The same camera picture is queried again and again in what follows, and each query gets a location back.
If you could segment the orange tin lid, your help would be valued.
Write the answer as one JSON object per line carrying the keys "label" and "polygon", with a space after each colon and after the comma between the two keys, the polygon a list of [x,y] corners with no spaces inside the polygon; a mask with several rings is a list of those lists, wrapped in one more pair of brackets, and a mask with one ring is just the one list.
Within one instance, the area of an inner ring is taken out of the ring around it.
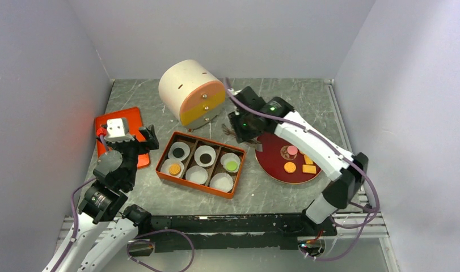
{"label": "orange tin lid", "polygon": [[105,143],[109,147],[110,139],[122,141],[124,135],[132,135],[134,139],[142,142],[143,135],[139,132],[139,128],[143,127],[141,112],[138,107],[119,110],[109,114],[97,116],[94,119],[94,128],[96,134],[96,149],[97,155],[103,155],[106,152],[105,145],[100,141],[102,134],[102,126],[107,126],[105,134]]}

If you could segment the green round cookie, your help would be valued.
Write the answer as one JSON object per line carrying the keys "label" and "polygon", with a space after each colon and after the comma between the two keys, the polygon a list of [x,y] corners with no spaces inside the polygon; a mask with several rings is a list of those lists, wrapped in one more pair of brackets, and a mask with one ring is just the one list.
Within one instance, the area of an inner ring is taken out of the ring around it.
{"label": "green round cookie", "polygon": [[229,161],[226,163],[226,169],[229,172],[235,172],[238,170],[239,164],[236,161]]}

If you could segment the orange round cookie front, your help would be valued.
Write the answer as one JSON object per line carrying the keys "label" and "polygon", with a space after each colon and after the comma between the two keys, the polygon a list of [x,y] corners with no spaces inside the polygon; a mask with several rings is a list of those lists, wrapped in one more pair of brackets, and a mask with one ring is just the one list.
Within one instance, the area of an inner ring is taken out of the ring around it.
{"label": "orange round cookie front", "polygon": [[168,173],[172,176],[178,176],[182,171],[182,168],[179,164],[171,164],[168,167]]}

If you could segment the orange round cookie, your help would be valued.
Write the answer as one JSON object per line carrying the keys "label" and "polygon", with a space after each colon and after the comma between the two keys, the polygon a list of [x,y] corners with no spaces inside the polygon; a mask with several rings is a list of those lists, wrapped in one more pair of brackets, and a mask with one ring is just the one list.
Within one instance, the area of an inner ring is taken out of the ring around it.
{"label": "orange round cookie", "polygon": [[168,173],[172,176],[178,176],[182,171],[182,168],[179,164],[171,164],[168,167]]}
{"label": "orange round cookie", "polygon": [[286,173],[294,173],[296,171],[296,169],[297,169],[297,166],[291,161],[286,162],[284,164],[284,171]]}

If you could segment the pink round cookie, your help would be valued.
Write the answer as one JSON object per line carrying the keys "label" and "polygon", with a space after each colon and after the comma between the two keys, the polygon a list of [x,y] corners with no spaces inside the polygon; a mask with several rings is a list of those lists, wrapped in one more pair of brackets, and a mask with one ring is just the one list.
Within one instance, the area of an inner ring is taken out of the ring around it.
{"label": "pink round cookie", "polygon": [[286,151],[290,156],[296,156],[298,154],[298,148],[293,145],[288,146]]}

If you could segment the white paper cup back right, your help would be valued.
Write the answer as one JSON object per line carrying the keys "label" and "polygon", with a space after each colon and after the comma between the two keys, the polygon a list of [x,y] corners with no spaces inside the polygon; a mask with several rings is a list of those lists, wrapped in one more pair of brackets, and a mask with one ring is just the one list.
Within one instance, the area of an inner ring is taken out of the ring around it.
{"label": "white paper cup back right", "polygon": [[236,173],[239,171],[241,160],[237,154],[227,152],[221,156],[220,164],[223,166],[226,172]]}

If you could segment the white paper cup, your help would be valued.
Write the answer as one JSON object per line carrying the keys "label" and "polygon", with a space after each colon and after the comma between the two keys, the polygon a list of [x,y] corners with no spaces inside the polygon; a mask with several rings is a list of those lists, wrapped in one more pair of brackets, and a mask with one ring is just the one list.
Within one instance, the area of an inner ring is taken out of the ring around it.
{"label": "white paper cup", "polygon": [[237,154],[227,152],[221,156],[220,164],[223,166],[226,172],[236,173],[239,171],[241,160]]}
{"label": "white paper cup", "polygon": [[184,164],[180,160],[176,159],[166,159],[162,166],[160,172],[169,175],[172,177],[180,178],[184,171]]}
{"label": "white paper cup", "polygon": [[217,173],[211,178],[209,186],[215,190],[228,193],[232,191],[234,181],[228,173]]}
{"label": "white paper cup", "polygon": [[194,159],[200,167],[211,167],[216,159],[216,151],[208,145],[199,146],[194,153]]}
{"label": "white paper cup", "polygon": [[205,168],[194,165],[186,171],[185,179],[194,184],[204,185],[208,179],[208,172]]}
{"label": "white paper cup", "polygon": [[178,161],[184,161],[190,153],[190,147],[187,143],[177,141],[174,142],[168,152],[169,159],[175,159]]}

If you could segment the white paper cup back left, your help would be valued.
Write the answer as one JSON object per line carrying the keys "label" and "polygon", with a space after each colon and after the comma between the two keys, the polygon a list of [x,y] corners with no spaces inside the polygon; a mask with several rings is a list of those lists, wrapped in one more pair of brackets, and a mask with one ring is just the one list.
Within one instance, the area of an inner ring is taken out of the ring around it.
{"label": "white paper cup back left", "polygon": [[187,143],[177,141],[174,142],[168,152],[169,159],[175,159],[178,161],[184,161],[190,153],[190,147]]}

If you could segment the white paper cup front left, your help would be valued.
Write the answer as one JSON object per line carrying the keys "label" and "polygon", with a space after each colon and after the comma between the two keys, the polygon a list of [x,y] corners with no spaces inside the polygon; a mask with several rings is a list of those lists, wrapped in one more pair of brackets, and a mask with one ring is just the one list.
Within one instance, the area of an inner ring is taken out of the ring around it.
{"label": "white paper cup front left", "polygon": [[180,160],[176,159],[166,159],[162,166],[160,172],[169,175],[172,177],[180,178],[184,171],[184,164]]}

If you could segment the orange cookie tin box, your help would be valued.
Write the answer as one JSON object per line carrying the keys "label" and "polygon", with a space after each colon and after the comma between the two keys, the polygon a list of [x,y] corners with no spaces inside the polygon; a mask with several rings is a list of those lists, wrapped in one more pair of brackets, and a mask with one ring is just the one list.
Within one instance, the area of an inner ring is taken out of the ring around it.
{"label": "orange cookie tin box", "polygon": [[161,179],[232,199],[246,152],[182,132],[174,132],[155,167]]}

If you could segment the white paper cup back middle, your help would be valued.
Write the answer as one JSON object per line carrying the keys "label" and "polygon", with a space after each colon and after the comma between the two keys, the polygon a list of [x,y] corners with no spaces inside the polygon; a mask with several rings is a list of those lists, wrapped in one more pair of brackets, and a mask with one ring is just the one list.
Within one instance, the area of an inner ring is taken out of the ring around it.
{"label": "white paper cup back middle", "polygon": [[194,153],[194,159],[200,167],[211,167],[216,159],[216,151],[208,145],[199,146]]}

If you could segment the white paper cup front right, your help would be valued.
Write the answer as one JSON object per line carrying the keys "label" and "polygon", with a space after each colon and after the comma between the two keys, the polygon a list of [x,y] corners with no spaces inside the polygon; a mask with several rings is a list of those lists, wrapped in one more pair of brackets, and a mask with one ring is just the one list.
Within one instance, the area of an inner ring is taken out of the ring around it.
{"label": "white paper cup front right", "polygon": [[232,191],[234,181],[228,173],[217,173],[211,178],[209,186],[215,190],[228,193]]}

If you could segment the white paper cup front middle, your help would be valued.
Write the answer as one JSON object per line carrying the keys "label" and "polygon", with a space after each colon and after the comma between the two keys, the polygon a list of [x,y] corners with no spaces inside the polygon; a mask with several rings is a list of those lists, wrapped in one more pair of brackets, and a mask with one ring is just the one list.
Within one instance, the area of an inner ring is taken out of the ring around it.
{"label": "white paper cup front middle", "polygon": [[205,168],[194,165],[186,171],[185,179],[194,184],[204,185],[208,179],[208,172]]}

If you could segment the orange rectangular cookie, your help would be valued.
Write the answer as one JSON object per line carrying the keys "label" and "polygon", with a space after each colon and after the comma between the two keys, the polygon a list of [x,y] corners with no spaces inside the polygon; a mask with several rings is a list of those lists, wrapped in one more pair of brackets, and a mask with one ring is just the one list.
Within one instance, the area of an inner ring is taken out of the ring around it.
{"label": "orange rectangular cookie", "polygon": [[304,164],[302,166],[302,172],[303,173],[307,173],[307,174],[311,174],[311,175],[315,175],[317,174],[317,168],[315,165],[307,165],[307,164]]}

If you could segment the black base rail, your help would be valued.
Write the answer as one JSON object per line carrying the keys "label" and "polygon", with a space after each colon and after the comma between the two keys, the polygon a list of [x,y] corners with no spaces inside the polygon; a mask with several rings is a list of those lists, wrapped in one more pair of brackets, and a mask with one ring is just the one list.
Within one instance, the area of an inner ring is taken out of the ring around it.
{"label": "black base rail", "polygon": [[153,215],[138,238],[158,253],[195,249],[279,248],[294,250],[306,241],[336,236],[329,219],[314,224],[300,212],[236,215]]}

